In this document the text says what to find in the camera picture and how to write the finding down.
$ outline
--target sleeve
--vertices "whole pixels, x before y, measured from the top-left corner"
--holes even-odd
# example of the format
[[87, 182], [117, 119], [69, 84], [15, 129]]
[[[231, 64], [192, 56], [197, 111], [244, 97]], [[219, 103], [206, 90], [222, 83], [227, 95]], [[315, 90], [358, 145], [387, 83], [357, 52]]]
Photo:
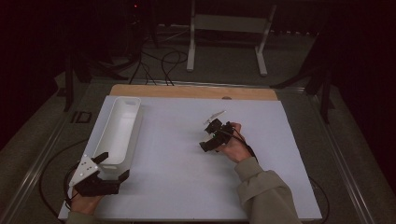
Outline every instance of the sleeve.
[[93, 224], [95, 217], [77, 212], [69, 212], [66, 224]]
[[235, 166], [242, 183], [237, 192], [250, 224], [301, 223], [291, 190], [274, 172], [264, 171], [254, 157]]

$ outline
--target person's right hand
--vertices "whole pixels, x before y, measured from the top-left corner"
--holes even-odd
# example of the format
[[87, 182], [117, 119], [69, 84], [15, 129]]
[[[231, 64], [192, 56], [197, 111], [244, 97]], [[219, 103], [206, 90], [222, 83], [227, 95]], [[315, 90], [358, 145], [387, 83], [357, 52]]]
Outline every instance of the person's right hand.
[[[239, 132], [241, 133], [241, 124], [239, 123], [231, 123], [231, 125]], [[241, 138], [239, 134], [234, 131], [233, 135], [235, 137]], [[227, 155], [230, 160], [238, 163], [244, 159], [247, 159], [251, 157], [250, 153], [248, 152], [248, 149], [245, 147], [243, 143], [238, 141], [235, 138], [231, 138], [230, 141], [226, 145], [221, 145], [217, 148], [217, 151], [223, 152], [225, 155]]]

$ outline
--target person's left hand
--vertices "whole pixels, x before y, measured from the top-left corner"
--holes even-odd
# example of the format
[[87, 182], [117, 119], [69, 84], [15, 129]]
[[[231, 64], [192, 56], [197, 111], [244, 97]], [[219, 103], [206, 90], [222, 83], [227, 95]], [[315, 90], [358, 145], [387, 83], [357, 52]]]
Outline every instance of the person's left hand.
[[99, 202], [104, 195], [94, 197], [83, 197], [75, 189], [73, 189], [74, 197], [72, 199], [72, 206], [70, 211], [78, 212], [85, 215], [92, 216]]

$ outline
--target gray carpet floor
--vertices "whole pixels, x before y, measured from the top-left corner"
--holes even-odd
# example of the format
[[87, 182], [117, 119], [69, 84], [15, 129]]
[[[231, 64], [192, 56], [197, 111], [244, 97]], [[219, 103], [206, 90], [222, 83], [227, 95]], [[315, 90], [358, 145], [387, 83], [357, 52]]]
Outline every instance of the gray carpet floor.
[[[254, 42], [244, 39], [214, 43], [207, 38], [198, 41], [195, 69], [186, 71], [186, 64], [179, 64], [169, 75], [176, 85], [242, 85], [266, 88], [297, 74], [304, 57], [312, 46], [314, 39], [299, 35], [270, 35], [264, 50], [268, 77], [260, 77], [254, 55]], [[187, 52], [188, 39], [180, 35], [162, 47], [171, 47]], [[149, 74], [158, 84], [164, 84], [161, 61], [150, 56], [161, 57], [170, 49], [154, 49], [152, 43], [145, 45], [147, 53], [142, 62], [149, 67]], [[167, 61], [177, 61], [178, 55], [171, 54]], [[123, 71], [125, 77], [131, 77], [136, 65]], [[134, 84], [146, 83], [146, 72], [140, 68]], [[62, 87], [62, 75], [59, 77]], [[122, 83], [94, 75], [91, 84], [76, 83], [76, 101], [69, 113], [64, 113], [64, 98], [52, 96], [20, 129], [6, 147], [0, 152], [0, 209], [4, 216], [14, 211], [10, 223], [56, 223], [57, 220], [42, 203], [38, 194], [37, 179], [29, 179], [25, 175], [36, 172], [36, 159], [44, 162], [57, 152], [68, 148], [57, 156], [42, 175], [42, 189], [49, 204], [57, 212], [62, 201], [62, 182], [65, 172], [81, 156], [86, 142], [75, 143], [89, 138], [102, 102], [115, 83]], [[309, 176], [316, 182], [312, 183], [321, 213], [329, 215], [325, 223], [396, 223], [396, 199], [384, 176], [368, 148], [359, 128], [342, 101], [336, 88], [332, 88], [332, 109], [329, 111], [330, 125], [325, 125], [318, 118], [316, 98], [307, 96], [297, 87], [303, 87], [306, 80], [293, 84], [293, 87], [278, 91], [277, 96], [285, 107], [290, 127]], [[71, 123], [73, 112], [92, 112], [89, 123]], [[334, 142], [327, 134], [332, 131], [337, 152], [334, 153]], [[42, 152], [49, 152], [48, 157]], [[351, 189], [342, 175], [343, 168], [339, 165], [339, 157], [347, 164], [359, 193], [368, 207], [372, 219], [364, 221], [359, 207], [354, 204], [356, 192]], [[31, 189], [23, 192], [20, 186], [30, 184]], [[321, 223], [321, 220], [307, 223]]]

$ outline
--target white desk frame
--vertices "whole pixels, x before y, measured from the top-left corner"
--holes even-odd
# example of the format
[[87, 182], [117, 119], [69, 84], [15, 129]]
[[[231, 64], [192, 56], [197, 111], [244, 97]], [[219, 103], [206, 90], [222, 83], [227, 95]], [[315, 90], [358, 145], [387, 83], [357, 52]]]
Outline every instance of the white desk frame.
[[267, 68], [265, 66], [262, 50], [270, 32], [272, 19], [276, 11], [276, 6], [271, 7], [268, 18], [244, 18], [244, 17], [228, 17], [214, 16], [205, 14], [195, 14], [195, 0], [191, 0], [191, 26], [190, 26], [190, 47], [187, 60], [187, 71], [194, 70], [195, 60], [195, 29], [218, 30], [218, 31], [234, 31], [262, 34], [262, 42], [255, 48], [257, 63], [262, 77], [267, 76]]

